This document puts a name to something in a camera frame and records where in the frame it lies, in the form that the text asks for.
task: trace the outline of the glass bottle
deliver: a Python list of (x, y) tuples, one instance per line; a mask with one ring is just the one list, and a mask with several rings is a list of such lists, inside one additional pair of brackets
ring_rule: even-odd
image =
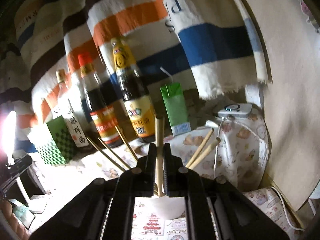
[(149, 91), (141, 80), (139, 67), (129, 46), (121, 38), (111, 39), (116, 75), (125, 108), (142, 142), (155, 141), (155, 111)]
[(92, 150), (92, 146), (89, 145), (68, 98), (69, 87), (66, 83), (65, 70), (59, 69), (56, 72), (56, 76), (59, 83), (59, 93), (57, 100), (58, 107), (55, 108), (54, 113), (58, 116), (62, 115), (69, 133), (79, 150), (81, 152), (90, 151)]
[(118, 121), (113, 106), (107, 105), (100, 90), (101, 82), (94, 70), (92, 58), (88, 52), (78, 55), (81, 77), (84, 85), (86, 103), (101, 139), (110, 147), (123, 144), (116, 125)]

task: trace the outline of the yellow bottle label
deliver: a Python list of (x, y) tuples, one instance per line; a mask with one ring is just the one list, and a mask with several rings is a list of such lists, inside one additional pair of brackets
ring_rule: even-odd
[(130, 67), (132, 64), (136, 64), (136, 60), (129, 48), (125, 43), (117, 42), (113, 47), (113, 58), (115, 61), (116, 70)]
[(88, 63), (86, 65), (81, 66), (81, 77), (85, 77), (87, 74), (94, 72), (94, 67), (92, 63)]
[(103, 109), (90, 113), (90, 115), (103, 141), (106, 143), (112, 143), (120, 138), (116, 130), (118, 121), (115, 116), (113, 106), (107, 106)]
[(149, 96), (124, 102), (132, 126), (139, 137), (154, 135), (155, 111)]

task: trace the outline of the red bottle cap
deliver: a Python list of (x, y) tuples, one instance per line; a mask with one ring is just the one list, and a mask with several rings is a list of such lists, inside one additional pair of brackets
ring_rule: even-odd
[(84, 65), (86, 65), (88, 63), (92, 63), (91, 55), (87, 51), (82, 53), (82, 54), (79, 54), (78, 55), (78, 60), (79, 60), (80, 67), (84, 66)]

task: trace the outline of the wooden chopstick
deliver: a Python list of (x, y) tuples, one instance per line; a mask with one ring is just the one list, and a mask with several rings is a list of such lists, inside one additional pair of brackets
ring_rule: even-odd
[(162, 193), (162, 176), (163, 176), (163, 139), (164, 139), (164, 117), (157, 115), (156, 116), (156, 182), (158, 185), (158, 194), (159, 197), (163, 196)]
[(193, 170), (205, 157), (209, 155), (212, 150), (214, 150), (218, 144), (221, 142), (221, 140), (217, 137), (213, 143), (211, 143), (204, 151), (201, 153), (198, 158), (195, 159), (195, 161), (188, 167), (189, 169)]
[(131, 169), (131, 167), (123, 160), (121, 159), (101, 138), (99, 138), (99, 141), (119, 160), (121, 163), (126, 166), (128, 169)]
[(138, 157), (136, 156), (135, 152), (132, 150), (129, 142), (127, 141), (126, 137), (124, 136), (123, 132), (121, 131), (121, 129), (120, 129), (120, 127), (119, 127), (118, 125), (116, 126), (116, 129), (117, 129), (117, 131), (118, 131), (121, 139), (123, 140), (124, 144), (125, 144), (125, 145), (127, 146), (127, 148), (129, 149), (132, 157), (133, 157), (136, 161), (138, 161)]
[(158, 185), (156, 183), (153, 184), (153, 194), (159, 197)]
[(111, 161), (117, 168), (119, 168), (121, 171), (125, 172), (125, 169), (121, 167), (118, 163), (116, 163), (113, 159), (111, 159), (102, 149), (95, 144), (94, 141), (91, 140), (90, 137), (87, 137), (87, 140), (99, 151), (101, 152), (109, 161)]
[(186, 164), (186, 168), (189, 168), (190, 165), (195, 161), (195, 159), (198, 157), (198, 155), (200, 154), (200, 152), (202, 151), (202, 149), (204, 148), (204, 146), (206, 145), (206, 143), (209, 141), (211, 135), (213, 134), (214, 129), (211, 129), (207, 135), (205, 136), (205, 138), (203, 139), (202, 143), (200, 144), (200, 146), (198, 147), (198, 149), (195, 151), (195, 153), (193, 154), (193, 156), (191, 157), (191, 159), (188, 161), (188, 163)]

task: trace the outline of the bright light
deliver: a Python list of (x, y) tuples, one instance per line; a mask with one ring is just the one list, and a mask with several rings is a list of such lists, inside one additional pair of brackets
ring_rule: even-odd
[(12, 159), (12, 153), (14, 150), (14, 139), (16, 131), (16, 112), (11, 111), (3, 122), (2, 127), (2, 146), (4, 152), (8, 156), (8, 160)]

